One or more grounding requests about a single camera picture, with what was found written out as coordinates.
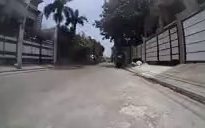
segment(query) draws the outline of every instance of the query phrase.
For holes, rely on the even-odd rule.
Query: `sidewalk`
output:
[[[205,64],[175,67],[143,64],[126,69],[205,104]]]
[[[51,65],[24,65],[22,69],[17,69],[15,66],[0,66],[0,73],[19,72],[19,71],[33,71],[46,68],[52,68]]]

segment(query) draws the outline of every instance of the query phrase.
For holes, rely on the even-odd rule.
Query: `sky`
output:
[[[39,10],[43,11],[44,7],[52,3],[54,0],[43,0],[38,7]],[[84,32],[85,35],[91,36],[92,38],[101,42],[101,44],[105,47],[104,55],[110,57],[111,55],[111,47],[113,44],[109,40],[102,40],[102,36],[100,35],[99,29],[93,26],[95,20],[100,19],[99,15],[102,12],[102,5],[104,0],[73,0],[72,2],[67,3],[67,6],[78,9],[80,15],[86,16],[88,19],[88,23],[85,23],[84,26],[78,25],[77,33]],[[55,26],[55,22],[52,17],[49,19],[43,18],[42,28],[50,28]]]

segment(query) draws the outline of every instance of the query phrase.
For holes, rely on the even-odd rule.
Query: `pole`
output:
[[[54,64],[56,64],[57,62],[57,37],[58,37],[58,25],[56,25],[54,31]]]
[[[17,68],[22,69],[22,54],[23,54],[23,37],[25,32],[25,24],[27,20],[27,11],[30,4],[30,0],[27,2],[27,6],[25,8],[25,15],[23,18],[22,23],[19,25],[19,37],[18,37],[18,43],[17,43]]]

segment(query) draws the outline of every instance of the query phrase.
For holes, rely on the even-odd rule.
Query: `curb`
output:
[[[31,69],[13,69],[13,70],[7,70],[7,71],[0,71],[0,73],[9,73],[9,72],[22,72],[22,71],[33,71],[33,70],[43,70],[48,69],[49,67],[42,67],[42,68],[31,68]]]
[[[169,84],[167,82],[163,82],[163,81],[161,81],[159,79],[156,79],[156,78],[144,76],[144,75],[142,75],[142,74],[140,74],[138,72],[131,71],[130,69],[127,69],[127,68],[125,68],[125,70],[127,70],[127,71],[129,71],[131,73],[134,73],[134,74],[136,74],[139,77],[143,77],[143,78],[145,78],[147,80],[156,82],[156,83],[158,83],[158,84],[160,84],[160,85],[162,85],[164,87],[170,88],[171,90],[173,90],[175,92],[183,94],[183,95],[185,95],[185,96],[187,96],[187,97],[189,97],[189,98],[191,98],[193,100],[196,100],[196,101],[198,101],[198,102],[200,102],[200,103],[205,105],[205,97],[202,96],[202,95],[199,95],[199,94],[196,94],[194,92],[191,92],[191,91],[185,90],[183,88],[177,87],[174,84]]]

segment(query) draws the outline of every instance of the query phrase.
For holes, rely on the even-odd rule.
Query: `road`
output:
[[[0,128],[205,128],[205,106],[110,64],[0,75]]]

